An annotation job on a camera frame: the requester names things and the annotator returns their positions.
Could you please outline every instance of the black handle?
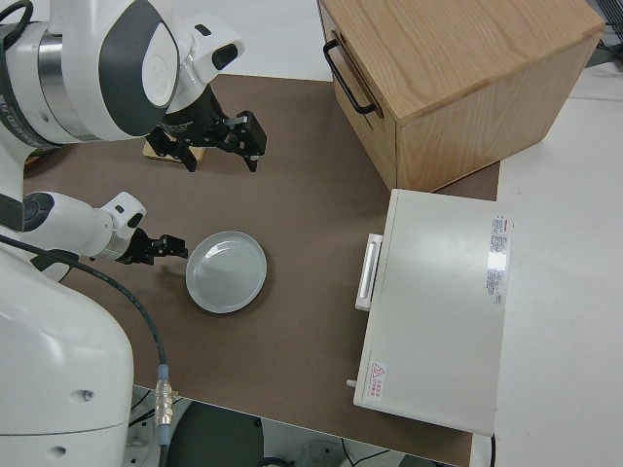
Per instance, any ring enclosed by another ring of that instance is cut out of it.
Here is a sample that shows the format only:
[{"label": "black handle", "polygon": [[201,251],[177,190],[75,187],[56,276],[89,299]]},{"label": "black handle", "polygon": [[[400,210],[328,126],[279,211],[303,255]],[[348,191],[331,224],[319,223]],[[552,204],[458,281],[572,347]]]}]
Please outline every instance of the black handle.
[{"label": "black handle", "polygon": [[354,95],[352,95],[352,91],[348,87],[347,82],[344,81],[344,78],[340,74],[340,70],[338,70],[338,67],[335,66],[335,63],[333,62],[333,59],[331,58],[331,55],[329,55],[329,51],[331,49],[335,49],[339,45],[340,45],[340,43],[338,42],[338,40],[337,39],[333,39],[332,41],[327,42],[324,45],[324,47],[322,48],[322,52],[324,53],[324,57],[326,58],[327,63],[329,63],[329,68],[331,68],[331,71],[335,75],[335,79],[338,80],[338,83],[340,83],[340,86],[344,90],[344,93],[347,95],[347,98],[350,101],[350,103],[352,104],[352,107],[354,108],[355,112],[357,112],[358,114],[362,114],[362,115],[363,114],[369,114],[370,112],[374,112],[376,110],[376,108],[377,108],[377,106],[375,104],[366,105],[365,107],[362,107],[362,106],[359,105],[357,100],[354,98]]}]

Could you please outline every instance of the printed label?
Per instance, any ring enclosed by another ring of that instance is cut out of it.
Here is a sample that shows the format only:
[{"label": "printed label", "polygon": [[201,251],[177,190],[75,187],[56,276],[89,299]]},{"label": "printed label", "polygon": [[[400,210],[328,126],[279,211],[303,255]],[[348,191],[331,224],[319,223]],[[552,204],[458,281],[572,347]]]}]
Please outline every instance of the printed label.
[{"label": "printed label", "polygon": [[502,215],[495,217],[491,227],[486,288],[492,301],[497,305],[504,300],[509,235],[509,220]]},{"label": "printed label", "polygon": [[374,401],[383,399],[383,386],[385,381],[385,373],[387,372],[387,364],[381,362],[370,362],[368,371],[368,388],[366,390],[366,398]]}]

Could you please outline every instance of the warning label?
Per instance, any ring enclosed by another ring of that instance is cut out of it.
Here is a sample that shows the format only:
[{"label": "warning label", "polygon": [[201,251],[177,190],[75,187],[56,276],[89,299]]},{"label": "warning label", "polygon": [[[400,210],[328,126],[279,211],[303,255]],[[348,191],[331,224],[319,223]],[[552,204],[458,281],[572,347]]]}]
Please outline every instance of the warning label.
[{"label": "warning label", "polygon": [[381,362],[370,362],[366,398],[380,401],[383,398],[383,386],[385,384],[385,373],[387,364]]}]

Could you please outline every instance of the white appliance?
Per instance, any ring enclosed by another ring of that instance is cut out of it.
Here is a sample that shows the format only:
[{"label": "white appliance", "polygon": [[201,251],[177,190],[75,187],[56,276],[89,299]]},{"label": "white appliance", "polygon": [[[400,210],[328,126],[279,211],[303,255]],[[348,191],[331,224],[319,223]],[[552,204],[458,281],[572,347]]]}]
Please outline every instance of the white appliance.
[{"label": "white appliance", "polygon": [[357,297],[370,316],[355,405],[492,436],[510,216],[500,202],[392,191]]}]

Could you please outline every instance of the drawer handle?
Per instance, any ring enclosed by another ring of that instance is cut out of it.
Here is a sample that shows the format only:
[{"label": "drawer handle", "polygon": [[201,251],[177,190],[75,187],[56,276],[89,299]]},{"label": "drawer handle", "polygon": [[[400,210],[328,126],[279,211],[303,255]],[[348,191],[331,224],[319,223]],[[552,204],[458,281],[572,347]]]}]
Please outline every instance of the drawer handle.
[{"label": "drawer handle", "polygon": [[357,291],[357,299],[354,304],[354,307],[357,309],[370,311],[370,307],[372,306],[372,291],[377,278],[377,267],[379,265],[382,244],[382,235],[373,233],[368,235],[366,255],[363,259],[361,279],[359,279],[359,290]]},{"label": "drawer handle", "polygon": [[340,74],[340,70],[338,70],[338,67],[335,66],[335,63],[333,62],[331,55],[329,55],[329,51],[331,51],[332,49],[335,49],[339,45],[340,43],[338,42],[338,40],[333,39],[332,41],[327,42],[322,48],[324,57],[326,58],[327,63],[329,63],[329,68],[331,68],[331,71],[335,75],[336,80],[338,80],[338,83],[340,83],[340,86],[344,90],[344,93],[347,95],[347,98],[350,101],[350,104],[352,104],[352,107],[354,108],[355,112],[361,115],[374,112],[377,108],[375,104],[366,105],[365,107],[362,107],[361,105],[359,105],[357,100],[354,98],[354,95],[352,95],[352,91],[348,87],[347,82],[344,81],[344,78]]}]

